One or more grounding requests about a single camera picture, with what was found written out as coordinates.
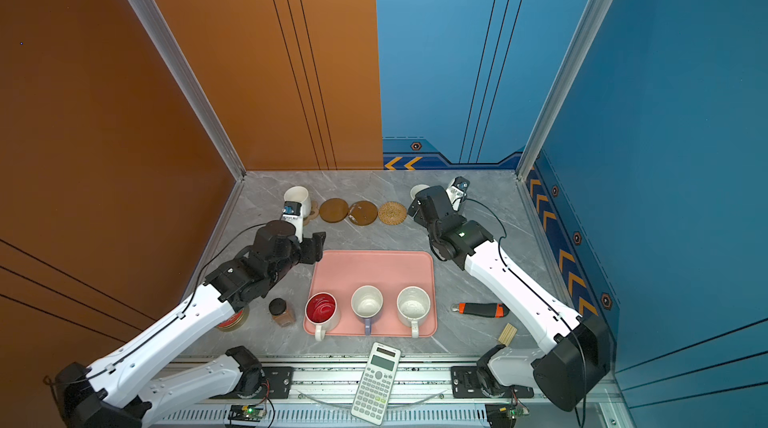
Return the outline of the matte brown wooden coaster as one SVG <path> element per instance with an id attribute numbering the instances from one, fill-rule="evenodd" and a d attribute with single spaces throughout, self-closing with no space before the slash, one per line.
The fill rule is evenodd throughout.
<path id="1" fill-rule="evenodd" d="M 325 200 L 319 208 L 320 217 L 327 223 L 342 222 L 349 213 L 349 204 L 342 198 Z"/>

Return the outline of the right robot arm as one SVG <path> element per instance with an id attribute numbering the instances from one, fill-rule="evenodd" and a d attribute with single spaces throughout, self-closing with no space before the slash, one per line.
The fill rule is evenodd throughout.
<path id="1" fill-rule="evenodd" d="M 505 397 L 514 385 L 535 385 L 559 409 L 576 409 L 610 371 L 614 350 L 607 323 L 544 289 L 490 231 L 461 214 L 462 201 L 456 187 L 428 186 L 414 193 L 408 214 L 426 229 L 439 257 L 489 288 L 537 344 L 526 356 L 507 354 L 504 343 L 487 351 L 477 362 L 480 386 Z"/>

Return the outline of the light blue mug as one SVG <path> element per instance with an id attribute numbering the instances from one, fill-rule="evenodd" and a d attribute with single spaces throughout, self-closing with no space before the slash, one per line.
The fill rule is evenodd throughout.
<path id="1" fill-rule="evenodd" d="M 424 191 L 424 190 L 426 190 L 428 188 L 429 188 L 429 185 L 427 185 L 427 184 L 418 184 L 418 185 L 414 186 L 414 188 L 412 188 L 412 190 L 410 190 L 411 201 L 415 201 L 417 196 L 418 196 L 418 194 L 420 194 L 420 192 L 422 192 L 422 191 Z"/>

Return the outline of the woven rattan coaster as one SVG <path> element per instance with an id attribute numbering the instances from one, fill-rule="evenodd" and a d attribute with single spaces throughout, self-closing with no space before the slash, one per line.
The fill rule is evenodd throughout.
<path id="1" fill-rule="evenodd" d="M 407 208 L 399 202 L 388 201 L 378 209 L 378 218 L 386 225 L 402 224 L 407 216 Z"/>

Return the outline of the glossy brown wooden coaster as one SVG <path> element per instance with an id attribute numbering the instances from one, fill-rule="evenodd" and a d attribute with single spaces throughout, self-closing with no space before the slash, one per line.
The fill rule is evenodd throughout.
<path id="1" fill-rule="evenodd" d="M 348 219 L 358 226 L 368 226 L 378 218 L 378 207 L 367 200 L 354 202 L 348 211 Z"/>

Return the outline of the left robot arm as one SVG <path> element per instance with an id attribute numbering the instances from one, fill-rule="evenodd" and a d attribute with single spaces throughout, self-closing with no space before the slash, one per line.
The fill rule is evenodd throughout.
<path id="1" fill-rule="evenodd" d="M 265 385 L 261 362 L 244 346 L 168 377 L 160 371 L 202 335 L 264 298 L 297 264 L 322 259 L 326 235 L 304 237 L 284 220 L 258 227 L 252 244 L 209 273 L 193 293 L 114 352 L 72 363 L 50 381 L 68 427 L 149 427 L 201 400 L 249 397 Z"/>

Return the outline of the cork paw print coaster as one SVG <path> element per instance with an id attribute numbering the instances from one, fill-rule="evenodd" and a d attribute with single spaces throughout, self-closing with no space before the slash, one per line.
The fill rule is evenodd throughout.
<path id="1" fill-rule="evenodd" d="M 310 222 L 312 222 L 312 220 L 318 218 L 318 216 L 319 216 L 319 203 L 316 200 L 312 200 L 311 207 L 310 207 L 310 212 L 309 212 L 308 216 L 306 218 L 304 218 L 303 224 L 304 225 L 310 224 Z"/>

